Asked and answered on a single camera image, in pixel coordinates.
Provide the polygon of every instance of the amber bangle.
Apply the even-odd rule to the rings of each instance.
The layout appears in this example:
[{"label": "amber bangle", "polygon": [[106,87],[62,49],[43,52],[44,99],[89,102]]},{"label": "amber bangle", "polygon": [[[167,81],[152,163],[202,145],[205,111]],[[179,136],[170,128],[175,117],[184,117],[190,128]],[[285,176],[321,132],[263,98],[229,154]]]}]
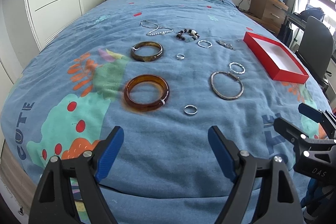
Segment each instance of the amber bangle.
[{"label": "amber bangle", "polygon": [[[161,96],[161,98],[155,102],[152,102],[150,104],[139,104],[137,102],[134,102],[131,98],[130,98],[130,93],[131,90],[139,83],[142,82],[154,82],[156,84],[158,84],[162,90],[163,90],[163,95]],[[127,104],[130,107],[133,107],[135,109],[138,109],[140,111],[150,111],[150,110],[155,110],[161,106],[163,106],[166,102],[167,99],[169,97],[169,86],[167,84],[167,82],[156,75],[139,75],[135,78],[133,78],[132,80],[130,80],[125,89],[124,89],[124,98],[125,101],[127,102]]]},{"label": "amber bangle", "polygon": [[[151,55],[151,56],[140,56],[140,55],[136,55],[135,51],[139,50],[141,47],[145,47],[145,46],[152,46],[152,47],[156,47],[159,50],[159,52],[157,54]],[[145,42],[140,42],[137,45],[135,45],[132,50],[131,50],[131,56],[134,60],[136,61],[142,61],[142,62],[151,62],[154,60],[159,59],[161,56],[163,55],[163,47],[156,42],[152,42],[152,41],[145,41]]]}]

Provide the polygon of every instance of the wooden drawer cabinet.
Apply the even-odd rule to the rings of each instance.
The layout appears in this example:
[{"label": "wooden drawer cabinet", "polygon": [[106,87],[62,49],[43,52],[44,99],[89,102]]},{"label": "wooden drawer cabinet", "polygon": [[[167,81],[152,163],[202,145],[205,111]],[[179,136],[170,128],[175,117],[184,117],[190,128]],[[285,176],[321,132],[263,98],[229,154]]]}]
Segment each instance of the wooden drawer cabinet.
[{"label": "wooden drawer cabinet", "polygon": [[281,28],[288,7],[279,0],[251,0],[250,13],[264,22]]}]

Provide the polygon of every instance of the blue bedspread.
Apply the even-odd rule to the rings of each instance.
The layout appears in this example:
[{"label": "blue bedspread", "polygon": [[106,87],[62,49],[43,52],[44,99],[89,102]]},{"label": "blue bedspread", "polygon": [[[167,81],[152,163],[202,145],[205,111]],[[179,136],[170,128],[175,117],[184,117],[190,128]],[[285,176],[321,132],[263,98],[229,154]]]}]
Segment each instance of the blue bedspread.
[{"label": "blue bedspread", "polygon": [[[146,36],[150,29],[140,26],[145,19],[174,31]],[[196,30],[213,47],[177,39],[184,28]],[[275,39],[231,0],[108,0],[63,30],[23,71],[1,113],[6,141],[37,183],[52,155],[77,157],[121,126],[124,144],[102,181],[117,190],[102,189],[117,221],[214,223],[232,183],[211,151],[210,126],[217,125],[254,156],[281,155],[293,175],[293,146],[274,131],[273,120],[281,116],[310,138],[323,138],[319,125],[297,108],[305,102],[330,110],[312,77],[304,85],[271,80],[243,42],[246,31]],[[163,57],[149,63],[131,59],[131,48],[148,40],[163,46]],[[178,53],[185,59],[176,59]],[[246,68],[240,75],[244,93],[225,101],[214,94],[209,78],[215,71],[228,71],[231,62]],[[142,74],[161,76],[170,87],[167,103],[152,112],[130,109],[123,99],[125,84]],[[239,85],[223,75],[216,76],[215,85],[227,96],[239,92]],[[148,85],[133,92],[139,102],[156,96]],[[189,104],[198,107],[195,116],[184,114]],[[294,181],[302,198],[309,179],[295,174]],[[243,223],[251,219],[259,187],[256,182]]]}]

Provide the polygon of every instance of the screw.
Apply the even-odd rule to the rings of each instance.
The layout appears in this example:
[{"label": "screw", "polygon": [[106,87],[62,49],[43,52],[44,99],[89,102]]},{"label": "screw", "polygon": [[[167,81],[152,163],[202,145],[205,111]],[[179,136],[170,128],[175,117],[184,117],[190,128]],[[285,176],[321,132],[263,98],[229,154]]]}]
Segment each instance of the screw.
[{"label": "screw", "polygon": [[248,157],[250,155],[250,153],[246,150],[241,150],[240,151],[240,154],[243,156],[243,157]]},{"label": "screw", "polygon": [[282,162],[282,158],[281,158],[280,156],[275,156],[275,157],[274,157],[274,160],[275,160],[276,162]]},{"label": "screw", "polygon": [[57,157],[57,156],[52,156],[52,157],[50,158],[50,161],[51,161],[51,162],[56,162],[56,161],[58,161],[58,157]]},{"label": "screw", "polygon": [[21,206],[20,209],[17,211],[20,215],[23,216],[23,207]]},{"label": "screw", "polygon": [[89,157],[91,157],[91,156],[92,156],[92,151],[91,151],[91,150],[86,150],[86,151],[84,151],[84,152],[83,152],[83,156],[84,156],[85,158],[89,158]]}]

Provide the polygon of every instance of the jewelry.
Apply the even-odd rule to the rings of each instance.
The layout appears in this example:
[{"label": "jewelry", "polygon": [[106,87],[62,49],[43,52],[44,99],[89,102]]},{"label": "jewelry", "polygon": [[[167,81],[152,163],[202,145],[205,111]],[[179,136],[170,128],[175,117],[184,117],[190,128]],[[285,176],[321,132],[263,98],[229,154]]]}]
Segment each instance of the jewelry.
[{"label": "jewelry", "polygon": [[[159,50],[159,52],[157,54],[154,54],[154,55],[151,55],[151,56],[140,56],[140,55],[136,55],[135,54],[135,51],[137,51],[141,47],[145,47],[145,46],[156,47],[156,48],[158,48],[160,50]],[[145,42],[138,43],[131,50],[131,56],[132,56],[132,58],[134,60],[136,60],[136,61],[142,61],[142,62],[151,62],[151,61],[157,60],[162,55],[163,55],[163,47],[159,43],[151,42],[151,41],[145,41]]]},{"label": "jewelry", "polygon": [[[188,32],[189,35],[192,36],[192,37],[186,39],[184,36],[182,36],[182,34],[184,34],[185,32]],[[176,37],[177,37],[178,39],[185,40],[185,41],[187,41],[187,42],[191,42],[191,41],[193,41],[193,40],[199,39],[200,36],[198,35],[198,33],[197,33],[195,30],[191,30],[191,29],[190,29],[189,31],[187,31],[187,29],[184,29],[184,30],[182,30],[182,31],[179,31],[179,33],[176,35]]]},{"label": "jewelry", "polygon": [[[208,47],[205,47],[205,46],[203,46],[203,45],[200,44],[201,42],[208,43],[209,46],[208,46]],[[197,45],[199,45],[199,46],[202,47],[202,48],[211,48],[211,47],[212,47],[212,43],[209,42],[209,41],[207,41],[207,40],[200,40],[200,41],[197,42]]]},{"label": "jewelry", "polygon": [[225,48],[228,48],[228,49],[230,49],[230,50],[233,50],[233,51],[235,51],[236,49],[232,46],[232,44],[226,44],[226,43],[224,43],[224,42],[222,42],[222,41],[216,41],[219,45],[221,45],[221,46],[223,46],[223,47],[225,47]]},{"label": "jewelry", "polygon": [[185,58],[184,54],[177,54],[176,58],[179,60],[183,60]]},{"label": "jewelry", "polygon": [[[162,88],[162,91],[163,91],[163,95],[161,96],[161,98],[150,104],[139,104],[133,101],[130,98],[130,93],[137,84],[142,83],[142,82],[154,82],[158,84]],[[140,111],[150,111],[150,110],[158,109],[159,107],[166,104],[168,97],[169,97],[169,86],[167,82],[163,78],[156,76],[156,75],[139,75],[133,78],[132,80],[130,80],[126,84],[126,87],[124,89],[124,98],[125,98],[126,103],[130,107],[133,107]]]},{"label": "jewelry", "polygon": [[[243,69],[243,71],[241,71],[241,72],[237,72],[237,71],[233,70],[233,69],[231,68],[232,65],[240,66],[240,67]],[[243,74],[245,73],[245,68],[243,67],[243,65],[241,65],[241,64],[239,64],[239,63],[232,62],[232,63],[229,64],[229,67],[230,67],[230,71],[234,72],[235,74],[243,75]]]},{"label": "jewelry", "polygon": [[[218,73],[225,74],[225,75],[227,75],[227,76],[229,76],[229,77],[231,77],[231,78],[233,78],[234,80],[236,80],[236,81],[239,82],[239,84],[240,84],[240,86],[241,86],[241,91],[240,91],[240,93],[239,93],[237,96],[235,96],[235,97],[226,97],[226,96],[224,96],[224,95],[221,95],[221,93],[219,93],[218,90],[216,90],[216,88],[215,88],[215,86],[214,86],[214,84],[213,84],[213,77],[214,77],[216,74],[218,74]],[[217,95],[218,97],[220,97],[221,99],[223,99],[223,100],[235,100],[235,99],[238,99],[238,98],[243,94],[243,91],[244,91],[244,86],[243,86],[243,83],[240,81],[240,79],[239,79],[237,76],[235,76],[235,75],[233,75],[233,74],[231,74],[231,73],[229,73],[229,72],[224,72],[224,71],[216,71],[216,72],[214,72],[214,73],[211,75],[211,77],[210,77],[210,83],[211,83],[211,87],[212,87],[213,91],[216,93],[216,95]]]},{"label": "jewelry", "polygon": [[[156,26],[156,28],[149,27],[149,26],[144,26],[144,25],[143,25],[143,22],[148,22],[148,23],[154,24],[154,25]],[[157,35],[157,34],[162,34],[162,35],[164,35],[164,34],[166,34],[166,33],[170,33],[170,32],[173,31],[173,30],[170,29],[170,28],[160,27],[158,24],[156,24],[156,23],[154,23],[154,22],[151,22],[151,21],[148,21],[148,20],[142,20],[142,21],[140,22],[140,24],[141,24],[142,27],[145,27],[145,28],[148,28],[148,29],[154,29],[154,30],[152,30],[152,31],[150,31],[150,32],[147,33],[148,36]],[[158,29],[167,29],[167,30],[169,30],[169,31],[163,31],[163,32],[157,32],[157,33],[154,33],[154,32],[157,31]]]},{"label": "jewelry", "polygon": [[[187,108],[193,108],[195,111],[190,113],[190,112],[187,112]],[[197,107],[193,106],[193,105],[187,105],[184,107],[184,113],[187,114],[187,115],[195,115],[197,113]]]}]

